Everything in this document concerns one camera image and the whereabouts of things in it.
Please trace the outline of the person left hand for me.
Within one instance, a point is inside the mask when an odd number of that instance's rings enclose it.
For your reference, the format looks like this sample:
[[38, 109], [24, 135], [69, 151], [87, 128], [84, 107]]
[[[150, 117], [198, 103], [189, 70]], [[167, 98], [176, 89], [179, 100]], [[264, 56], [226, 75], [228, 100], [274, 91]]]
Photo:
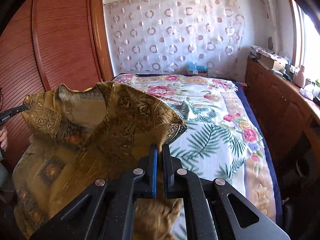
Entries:
[[8, 146], [8, 132], [5, 126], [3, 126], [0, 131], [0, 143], [1, 149], [6, 150]]

